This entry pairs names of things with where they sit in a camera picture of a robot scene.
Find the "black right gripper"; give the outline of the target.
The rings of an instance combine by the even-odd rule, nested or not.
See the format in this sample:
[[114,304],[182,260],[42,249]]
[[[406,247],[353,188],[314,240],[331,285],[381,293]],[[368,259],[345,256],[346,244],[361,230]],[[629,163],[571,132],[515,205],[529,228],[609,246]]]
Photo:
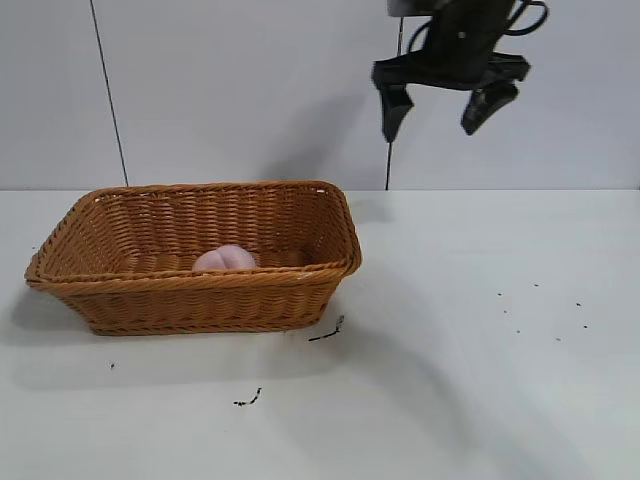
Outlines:
[[530,66],[520,55],[497,53],[495,46],[525,9],[513,1],[438,2],[421,48],[374,63],[372,80],[380,88],[384,137],[395,139],[414,107],[408,84],[474,90],[461,118],[468,136],[514,101],[519,89],[511,81],[523,81]]

